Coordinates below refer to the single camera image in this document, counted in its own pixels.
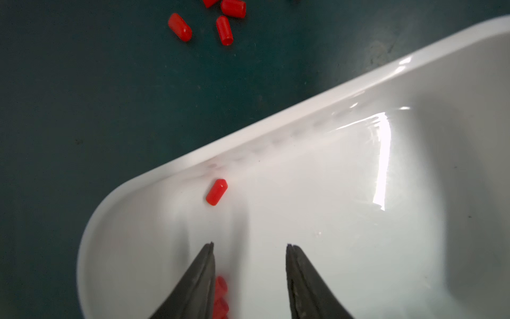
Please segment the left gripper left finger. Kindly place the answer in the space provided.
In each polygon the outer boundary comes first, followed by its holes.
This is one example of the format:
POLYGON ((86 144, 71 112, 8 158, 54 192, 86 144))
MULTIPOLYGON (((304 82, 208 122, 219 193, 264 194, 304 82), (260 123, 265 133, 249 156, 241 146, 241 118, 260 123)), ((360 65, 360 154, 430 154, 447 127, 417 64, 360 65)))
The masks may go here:
POLYGON ((215 280, 214 243, 207 243, 150 318, 212 319, 215 280))

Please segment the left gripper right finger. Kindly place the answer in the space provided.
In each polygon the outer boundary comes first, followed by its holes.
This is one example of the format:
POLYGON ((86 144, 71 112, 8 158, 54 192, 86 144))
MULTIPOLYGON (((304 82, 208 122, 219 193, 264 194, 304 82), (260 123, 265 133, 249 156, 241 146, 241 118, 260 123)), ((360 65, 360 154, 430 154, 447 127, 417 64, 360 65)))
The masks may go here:
POLYGON ((292 318, 353 319, 297 245, 286 247, 286 277, 292 318))

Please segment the red sleeve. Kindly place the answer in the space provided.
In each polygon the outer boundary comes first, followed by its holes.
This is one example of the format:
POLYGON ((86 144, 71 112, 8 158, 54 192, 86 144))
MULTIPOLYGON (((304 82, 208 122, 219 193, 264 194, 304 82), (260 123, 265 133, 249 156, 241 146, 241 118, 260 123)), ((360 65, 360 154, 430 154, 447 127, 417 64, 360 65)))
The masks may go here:
POLYGON ((225 299, 218 299, 213 307, 212 319, 228 319, 229 305, 225 299))
POLYGON ((214 4, 216 4, 219 0, 203 0, 203 3, 206 8, 212 7, 214 4))
POLYGON ((168 27, 183 42, 188 42, 193 37, 193 31, 184 19, 177 13, 173 13, 167 22, 168 27))
POLYGON ((228 292, 228 285, 222 276, 217 276, 215 280, 215 301, 222 299, 228 292))
POLYGON ((220 8, 228 17, 244 19, 247 15, 247 4, 241 0, 222 0, 220 8))
POLYGON ((211 206, 216 206, 228 189, 228 183, 225 179, 216 179, 206 195, 206 202, 211 206))
POLYGON ((216 29, 218 31, 221 44, 224 46, 232 45, 233 34, 227 17, 220 16, 216 20, 216 29))

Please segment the white plastic storage box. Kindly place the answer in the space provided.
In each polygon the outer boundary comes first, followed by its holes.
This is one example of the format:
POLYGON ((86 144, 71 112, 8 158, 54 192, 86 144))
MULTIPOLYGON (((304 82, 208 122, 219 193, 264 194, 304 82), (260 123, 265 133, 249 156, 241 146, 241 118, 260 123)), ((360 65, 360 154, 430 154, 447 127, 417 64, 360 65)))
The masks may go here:
POLYGON ((80 243, 84 317, 148 318, 208 242, 231 318, 290 317, 289 244, 356 318, 508 318, 509 17, 116 188, 80 243))

